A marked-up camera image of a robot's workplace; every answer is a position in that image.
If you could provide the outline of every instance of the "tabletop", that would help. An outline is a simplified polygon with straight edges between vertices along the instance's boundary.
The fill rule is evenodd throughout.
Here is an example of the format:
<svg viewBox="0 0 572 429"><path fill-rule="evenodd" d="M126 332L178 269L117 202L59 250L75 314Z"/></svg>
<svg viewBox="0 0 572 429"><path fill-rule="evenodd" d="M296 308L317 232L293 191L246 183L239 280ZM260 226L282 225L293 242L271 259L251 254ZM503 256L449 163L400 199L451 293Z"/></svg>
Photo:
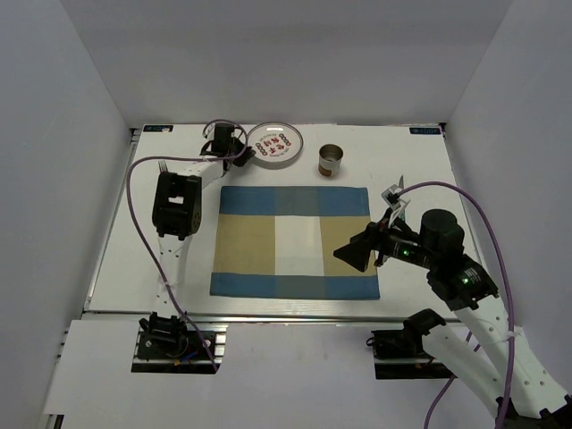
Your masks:
<svg viewBox="0 0 572 429"><path fill-rule="evenodd" d="M265 169L256 164L234 168L203 191L203 220L189 250L187 284L177 291L181 306L190 313L203 315L382 319L401 319L424 308L432 308L445 318L454 318L433 294L426 282L425 270L396 260L378 268L379 300L251 299L210 295L222 186L365 187L371 218L377 221L387 208L380 196L382 191L397 183L401 175L406 187L421 181L455 183L441 135L412 134L408 127L296 127L304 138L304 148L294 164L280 170ZM202 129L201 125L174 125L171 132L142 132L134 157L197 156L205 143ZM318 150L327 143L340 146L344 152L340 173L334 178L326 178L317 171ZM168 161L167 164L172 172L186 166L183 162ZM143 163L136 168L131 183L136 215L155 252L158 241L151 211L158 174L157 162ZM424 188L408 196L411 203L406 216L412 229L418 231L425 211L432 208L449 210L466 231L466 252L475 257L475 243L459 195L449 189ZM164 310L156 302L157 281L158 272L133 227L123 193L88 309L104 312Z"/></svg>

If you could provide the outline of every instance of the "sticker label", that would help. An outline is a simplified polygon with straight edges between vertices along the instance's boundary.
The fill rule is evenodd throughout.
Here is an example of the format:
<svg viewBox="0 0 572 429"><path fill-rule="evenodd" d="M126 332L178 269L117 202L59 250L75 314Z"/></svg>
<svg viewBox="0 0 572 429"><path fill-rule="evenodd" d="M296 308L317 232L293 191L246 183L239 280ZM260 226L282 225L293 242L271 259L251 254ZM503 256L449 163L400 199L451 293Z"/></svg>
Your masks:
<svg viewBox="0 0 572 429"><path fill-rule="evenodd" d="M428 128L428 127L409 127L410 134L422 134L426 136L435 136L441 134L441 130L438 128Z"/></svg>
<svg viewBox="0 0 572 429"><path fill-rule="evenodd" d="M143 132L172 132L172 125L146 125Z"/></svg>

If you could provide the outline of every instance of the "white table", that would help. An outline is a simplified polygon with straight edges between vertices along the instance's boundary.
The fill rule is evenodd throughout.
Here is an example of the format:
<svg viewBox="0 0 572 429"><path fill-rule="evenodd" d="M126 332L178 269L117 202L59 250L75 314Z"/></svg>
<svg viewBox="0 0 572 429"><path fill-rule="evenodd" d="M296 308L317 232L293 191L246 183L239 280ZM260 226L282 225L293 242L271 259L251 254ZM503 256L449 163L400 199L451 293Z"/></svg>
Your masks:
<svg viewBox="0 0 572 429"><path fill-rule="evenodd" d="M144 132L135 158L143 156L196 156L204 144L202 126L175 125L172 132ZM379 220L386 209L381 192L397 183L401 174L405 186L420 181L455 183L442 136L411 135L407 127L354 127L299 125L304 149L299 159L282 170L257 165L235 168L203 192L203 221L191 243L187 285L178 292L182 307L206 315L288 315L324 317L404 318L424 308L444 317L453 314L438 300L425 280L425 270L391 260L378 270L381 299L376 301L239 299L209 295L215 255L215 236L220 188L242 186L353 186L367 187L370 213ZM340 174L327 179L317 172L320 146L333 143L343 148ZM168 162L170 171L185 163ZM156 162L143 163L133 174L132 191L137 217L157 251L151 211L156 190ZM408 224L418 230L423 212L431 208L450 210L465 229L466 252L475 257L475 244L459 196L448 189L426 188L412 192L407 209ZM97 276L89 310L105 312L161 311L156 303L158 274L131 223L123 195Z"/></svg>
<svg viewBox="0 0 572 429"><path fill-rule="evenodd" d="M235 324L216 375L134 374L137 320L74 321L45 412L63 429L420 428L445 381L375 380L372 328ZM456 382L431 427L493 425Z"/></svg>

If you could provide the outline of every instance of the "plate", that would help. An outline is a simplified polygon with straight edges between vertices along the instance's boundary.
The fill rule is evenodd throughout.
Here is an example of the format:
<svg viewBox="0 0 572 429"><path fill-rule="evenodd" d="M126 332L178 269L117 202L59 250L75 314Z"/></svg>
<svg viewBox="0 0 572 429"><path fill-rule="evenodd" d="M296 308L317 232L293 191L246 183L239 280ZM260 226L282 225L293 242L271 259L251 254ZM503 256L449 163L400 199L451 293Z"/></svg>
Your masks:
<svg viewBox="0 0 572 429"><path fill-rule="evenodd" d="M304 147L304 139L296 128L283 122L265 122L248 133L248 145L255 151L254 161L264 168L291 165Z"/></svg>

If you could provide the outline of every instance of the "white panel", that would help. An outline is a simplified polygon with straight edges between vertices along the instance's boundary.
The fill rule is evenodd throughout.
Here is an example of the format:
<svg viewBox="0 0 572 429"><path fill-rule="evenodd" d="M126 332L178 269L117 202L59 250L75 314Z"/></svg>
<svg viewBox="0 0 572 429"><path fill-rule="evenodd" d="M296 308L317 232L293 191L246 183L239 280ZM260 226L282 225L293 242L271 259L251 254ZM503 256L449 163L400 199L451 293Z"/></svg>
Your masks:
<svg viewBox="0 0 572 429"><path fill-rule="evenodd" d="M75 322L46 404L64 429L422 427L444 380L379 381L371 329L232 325L217 375L132 374L136 322ZM492 427L462 383L432 427Z"/></svg>
<svg viewBox="0 0 572 429"><path fill-rule="evenodd" d="M276 216L276 275L324 275L320 218Z"/></svg>
<svg viewBox="0 0 572 429"><path fill-rule="evenodd" d="M63 0L130 126L449 119L510 0Z"/></svg>
<svg viewBox="0 0 572 429"><path fill-rule="evenodd" d="M56 0L0 13L2 427L36 427L81 313L129 131Z"/></svg>
<svg viewBox="0 0 572 429"><path fill-rule="evenodd" d="M401 174L405 177L406 186L430 180L454 182L442 136L412 135L404 127L302 125L298 128L304 136L304 149L290 167L268 170L251 164L244 169L231 170L205 188L202 223L189 250L187 284L180 288L179 293L183 308L189 312L218 315L409 317L431 307L444 317L454 317L427 285L426 270L396 260L389 261L378 270L379 300L210 296L220 188L224 185L365 187L371 218L377 221L387 208L381 192L396 183ZM144 132L135 156L193 156L204 144L201 131L202 126L199 125L175 125L172 132ZM333 179L325 178L317 171L318 151L325 143L339 145L344 151L340 174ZM186 166L175 162L168 165L173 172ZM158 172L156 162L143 163L132 177L136 215L156 251L156 228L151 222L151 212ZM467 219L455 192L443 188L421 189L412 192L411 198L406 218L416 231L422 214L436 207L450 210L468 231ZM465 246L467 253L475 257L470 234L465 237ZM156 278L156 267L135 232L123 196L89 308L95 311L151 311L156 299Z"/></svg>
<svg viewBox="0 0 572 429"><path fill-rule="evenodd" d="M572 2L510 8L450 120L459 183L481 201L503 250L517 321L568 391L572 288ZM488 266L498 266L471 212Z"/></svg>

